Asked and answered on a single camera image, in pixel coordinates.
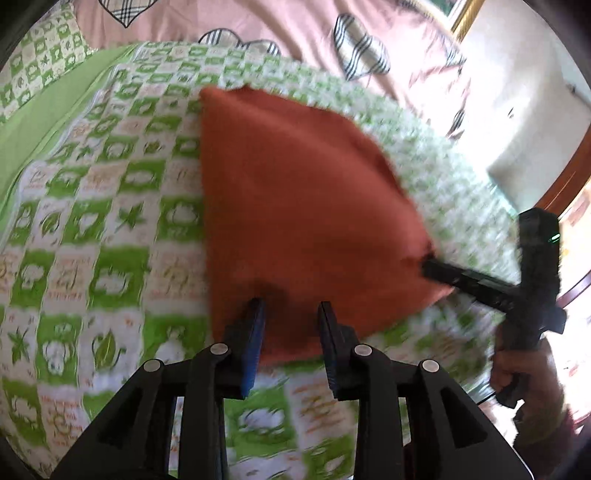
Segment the person's right hand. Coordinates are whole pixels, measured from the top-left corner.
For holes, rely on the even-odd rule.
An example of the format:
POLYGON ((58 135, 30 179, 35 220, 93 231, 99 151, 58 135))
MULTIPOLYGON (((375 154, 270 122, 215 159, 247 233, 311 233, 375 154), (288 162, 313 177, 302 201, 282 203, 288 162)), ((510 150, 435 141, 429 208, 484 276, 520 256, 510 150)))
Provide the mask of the person's right hand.
POLYGON ((524 404, 515 417, 520 435, 544 438, 554 431, 565 415, 564 391, 559 381, 551 345, 543 337, 530 351, 504 346, 505 324, 496 329, 490 384, 496 393, 508 387, 516 375, 525 376, 524 404))

